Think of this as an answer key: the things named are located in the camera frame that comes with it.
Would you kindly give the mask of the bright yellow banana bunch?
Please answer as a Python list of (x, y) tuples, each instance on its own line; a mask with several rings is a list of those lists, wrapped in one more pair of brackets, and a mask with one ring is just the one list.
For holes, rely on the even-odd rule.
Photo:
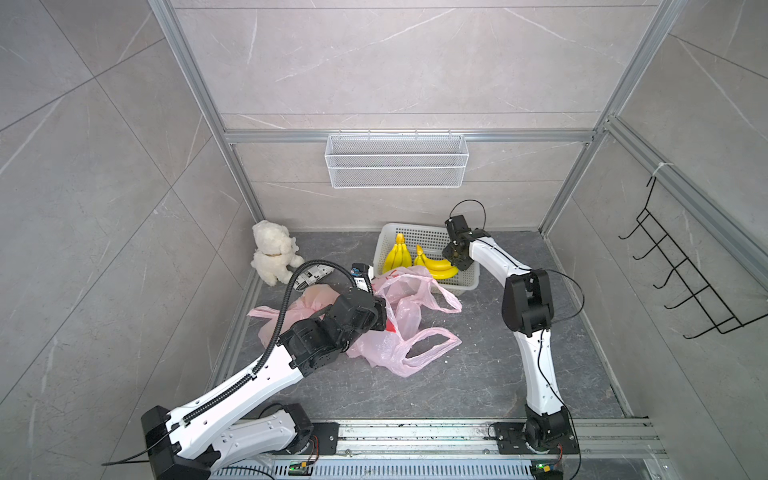
[(435, 280), (447, 280), (457, 276), (460, 272), (449, 260), (430, 259), (420, 245), (416, 247), (416, 253), (413, 264), (425, 267)]

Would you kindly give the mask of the white plastic basket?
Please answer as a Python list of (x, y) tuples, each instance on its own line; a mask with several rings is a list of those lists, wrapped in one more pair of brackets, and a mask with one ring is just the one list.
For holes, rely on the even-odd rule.
[[(398, 234), (404, 236), (405, 245), (412, 257), (415, 257), (417, 247), (421, 246), (429, 259), (443, 260), (442, 251), (449, 243), (449, 235), (444, 226), (387, 223), (379, 234), (374, 254), (373, 266), (376, 276), (383, 274), (386, 256), (395, 245)], [(439, 280), (438, 283), (459, 296), (475, 290), (479, 285), (479, 277), (480, 267), (473, 264), (468, 270), (460, 271), (450, 279)]]

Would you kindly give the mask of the plain pink plastic bag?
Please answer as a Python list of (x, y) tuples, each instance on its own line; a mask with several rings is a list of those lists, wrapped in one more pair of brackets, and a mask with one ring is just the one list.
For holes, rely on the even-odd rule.
[(373, 367), (408, 378), (461, 344), (443, 327), (421, 327), (422, 309), (458, 314), (462, 304), (438, 284), (423, 266), (399, 267), (373, 282), (373, 292), (386, 301), (387, 323), (383, 331), (363, 334), (347, 351)]

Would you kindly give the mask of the pink printed plastic bag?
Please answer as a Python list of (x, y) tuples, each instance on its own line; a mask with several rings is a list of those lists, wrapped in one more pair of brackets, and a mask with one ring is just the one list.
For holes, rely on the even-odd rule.
[[(289, 305), (280, 333), (285, 333), (296, 322), (309, 318), (315, 312), (332, 305), (338, 297), (339, 293), (326, 284), (307, 287), (302, 295)], [(258, 333), (262, 346), (267, 347), (277, 323), (279, 310), (259, 306), (252, 309), (248, 316), (267, 320)]]

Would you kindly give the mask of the yellow-green banana bunch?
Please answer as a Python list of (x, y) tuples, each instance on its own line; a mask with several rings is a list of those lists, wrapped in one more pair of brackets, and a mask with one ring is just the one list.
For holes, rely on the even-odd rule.
[(400, 267), (410, 268), (412, 265), (412, 256), (406, 245), (405, 236), (403, 233), (398, 233), (393, 248), (385, 258), (382, 272), (387, 273)]

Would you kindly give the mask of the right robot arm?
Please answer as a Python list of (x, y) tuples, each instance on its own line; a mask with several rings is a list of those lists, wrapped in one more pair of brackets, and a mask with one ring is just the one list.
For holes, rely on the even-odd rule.
[(530, 450), (547, 452), (573, 435), (551, 353), (554, 302), (549, 272), (515, 259), (485, 230), (470, 228), (462, 215), (449, 217), (445, 226), (449, 243), (443, 257), (461, 270), (479, 264), (504, 287), (501, 317), (517, 342), (526, 379), (524, 438)]

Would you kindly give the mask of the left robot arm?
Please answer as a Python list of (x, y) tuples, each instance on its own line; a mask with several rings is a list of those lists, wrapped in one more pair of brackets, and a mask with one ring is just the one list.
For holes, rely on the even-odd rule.
[(281, 390), (334, 362), (370, 330), (383, 331), (386, 302), (353, 288), (294, 323), (271, 351), (206, 394), (173, 410), (156, 406), (141, 418), (148, 461), (157, 479), (207, 479), (249, 457), (302, 452), (314, 426), (298, 404), (249, 413)]

